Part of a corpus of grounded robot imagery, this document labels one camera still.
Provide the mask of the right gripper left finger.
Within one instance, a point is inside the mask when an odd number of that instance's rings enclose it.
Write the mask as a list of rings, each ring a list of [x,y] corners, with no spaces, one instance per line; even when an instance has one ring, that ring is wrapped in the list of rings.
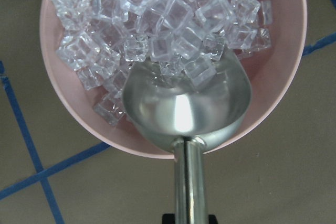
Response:
[[[175,214],[163,214],[162,224],[175,224]]]

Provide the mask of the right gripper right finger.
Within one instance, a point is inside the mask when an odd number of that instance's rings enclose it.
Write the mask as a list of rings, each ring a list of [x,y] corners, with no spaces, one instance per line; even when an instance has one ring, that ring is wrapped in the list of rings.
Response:
[[[209,224],[218,224],[218,220],[215,215],[208,215]]]

